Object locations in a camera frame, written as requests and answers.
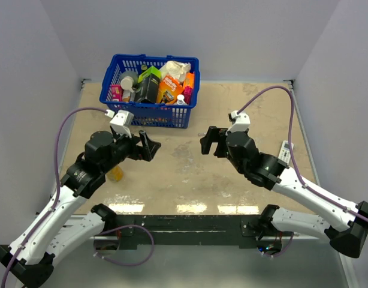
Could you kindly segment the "white grey remote control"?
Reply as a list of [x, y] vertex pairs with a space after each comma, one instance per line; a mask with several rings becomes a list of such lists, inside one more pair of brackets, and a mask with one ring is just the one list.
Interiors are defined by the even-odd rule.
[[289, 162], [291, 161], [290, 150], [293, 148], [294, 148], [293, 143], [289, 143], [287, 140], [284, 140], [280, 147], [278, 159], [286, 162], [286, 164], [289, 164]]

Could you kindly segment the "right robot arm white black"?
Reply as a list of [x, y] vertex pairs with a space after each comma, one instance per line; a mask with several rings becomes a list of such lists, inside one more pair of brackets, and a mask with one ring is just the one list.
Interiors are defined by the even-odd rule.
[[298, 176], [277, 157], [260, 152], [247, 131], [229, 132], [210, 126], [200, 139], [207, 155], [217, 144], [215, 157], [226, 158], [252, 184], [289, 197], [311, 210], [310, 214], [268, 206], [261, 214], [260, 231], [296, 232], [328, 241], [337, 252], [359, 258], [368, 236], [368, 202], [354, 203]]

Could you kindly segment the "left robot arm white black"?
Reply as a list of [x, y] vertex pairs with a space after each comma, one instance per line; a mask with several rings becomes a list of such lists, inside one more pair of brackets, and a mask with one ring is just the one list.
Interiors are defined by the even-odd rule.
[[0, 245], [0, 262], [6, 272], [25, 287], [41, 287], [54, 267], [82, 242], [100, 233], [111, 235], [117, 215], [103, 204], [95, 205], [70, 230], [62, 232], [61, 228], [105, 183], [112, 168], [127, 158], [151, 161], [160, 147], [143, 130], [138, 136], [121, 136], [114, 130], [93, 133], [37, 218], [11, 244]]

